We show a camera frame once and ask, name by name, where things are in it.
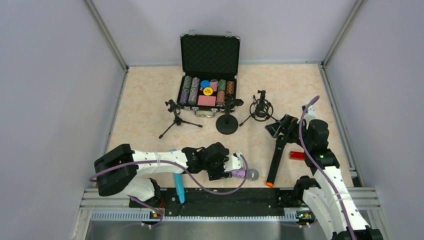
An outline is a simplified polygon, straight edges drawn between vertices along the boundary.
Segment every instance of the robotic arm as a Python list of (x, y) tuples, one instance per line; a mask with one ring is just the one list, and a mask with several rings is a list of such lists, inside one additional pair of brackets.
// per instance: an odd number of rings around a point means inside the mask
[(357, 240), (382, 240), (381, 232), (378, 229), (370, 228), (348, 192), (339, 168), (340, 164), (334, 153), (328, 148), (328, 124), (323, 120), (315, 119), (316, 112), (313, 106), (308, 108), (305, 116), (303, 122), (299, 122), (296, 117), (286, 114), (280, 121), (265, 127), (274, 138), (277, 138), (272, 162), (275, 162), (275, 158), (278, 158), (279, 162), (287, 143), (301, 145), (298, 129), (299, 124), (302, 124), (303, 136), (301, 137), (307, 151), (335, 185), (337, 193), (323, 173), (305, 154), (305, 163), (314, 178), (302, 176), (297, 180), (294, 186), (297, 198), (309, 206), (329, 240), (352, 239), (341, 201), (344, 203), (350, 226)]
[(99, 175), (98, 193), (106, 197), (122, 192), (143, 202), (159, 198), (160, 187), (157, 182), (139, 176), (154, 173), (183, 173), (180, 167), (161, 161), (180, 165), (191, 174), (207, 171), (210, 181), (230, 178), (231, 171), (242, 168), (244, 164), (238, 154), (229, 155), (229, 153), (230, 151), (220, 142), (207, 148), (185, 147), (171, 152), (144, 152), (132, 150), (129, 144), (122, 144), (94, 162), (96, 174), (131, 162), (146, 163), (127, 165)]

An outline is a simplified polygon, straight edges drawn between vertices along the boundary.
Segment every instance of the beige table surface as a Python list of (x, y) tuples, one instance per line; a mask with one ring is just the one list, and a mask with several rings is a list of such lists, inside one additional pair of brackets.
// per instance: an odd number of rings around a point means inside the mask
[[(130, 144), (135, 150), (167, 152), (170, 149), (207, 147), (221, 142), (230, 153), (241, 151), (249, 167), (259, 171), (259, 179), (246, 181), (244, 187), (266, 187), (265, 181), (273, 158), (275, 139), (264, 127), (266, 124), (273, 123), (272, 119), (266, 122), (250, 119), (234, 134), (222, 135), (217, 131), (215, 122), (223, 113), (218, 113), (218, 116), (214, 118), (206, 118), (196, 117), (193, 111), (181, 110), (180, 117), (183, 120), (202, 124), (203, 128), (182, 124), (173, 126), (162, 139), (158, 138), (173, 122), (174, 115), (167, 111), (165, 101), (176, 100), (181, 77), (181, 66), (131, 67), (129, 69), (109, 150), (120, 144)], [(249, 115), (249, 106), (253, 102), (253, 95), (258, 96), (258, 90), (266, 90), (266, 99), (274, 106), (273, 116), (277, 119), (284, 114), (299, 118), (302, 114), (302, 105), (307, 104), (314, 96), (320, 95), (320, 99), (314, 105), (317, 117), (328, 123), (329, 148), (340, 163), (346, 185), (352, 187), (346, 156), (318, 66), (316, 64), (240, 65), (236, 97), (242, 99), (244, 105), (237, 107), (233, 113), (239, 123)], [(290, 151), (302, 152), (302, 148), (296, 144), (286, 145), (275, 187), (293, 187), (299, 177), (312, 176), (305, 162), (289, 159)], [(200, 183), (210, 188), (234, 188), (242, 180), (233, 177), (209, 181), (205, 171), (194, 176)], [(145, 177), (157, 180), (161, 187), (175, 187), (171, 173), (158, 173)], [(185, 187), (197, 187), (187, 175), (183, 175), (183, 182)]]

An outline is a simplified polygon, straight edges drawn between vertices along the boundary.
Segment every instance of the poker chip case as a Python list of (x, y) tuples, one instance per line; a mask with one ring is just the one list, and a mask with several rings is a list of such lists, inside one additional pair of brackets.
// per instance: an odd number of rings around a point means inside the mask
[[(182, 78), (177, 97), (179, 107), (193, 110), (197, 117), (213, 117), (216, 112), (223, 112), (224, 106), (221, 102), (224, 94), (220, 93), (222, 86), (226, 87), (226, 94), (237, 94), (240, 37), (183, 34), (180, 40)], [(219, 88), (215, 89), (211, 96), (204, 96), (200, 86), (200, 82), (205, 80), (214, 80), (212, 82), (215, 83), (215, 80), (219, 81)], [(209, 104), (202, 104), (202, 101), (199, 102), (200, 98), (208, 98)], [(210, 102), (214, 98), (215, 104), (212, 106)], [(198, 114), (198, 111), (211, 111), (212, 115)]]

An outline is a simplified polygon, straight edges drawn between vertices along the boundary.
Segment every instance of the blue tube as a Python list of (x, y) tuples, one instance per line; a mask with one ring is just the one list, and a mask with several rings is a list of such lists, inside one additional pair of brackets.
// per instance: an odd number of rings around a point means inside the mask
[(183, 177), (180, 173), (174, 173), (173, 179), (175, 181), (175, 190), (176, 194), (178, 195), (179, 202), (183, 204), (186, 201), (185, 191), (184, 191), (184, 185), (183, 185)]

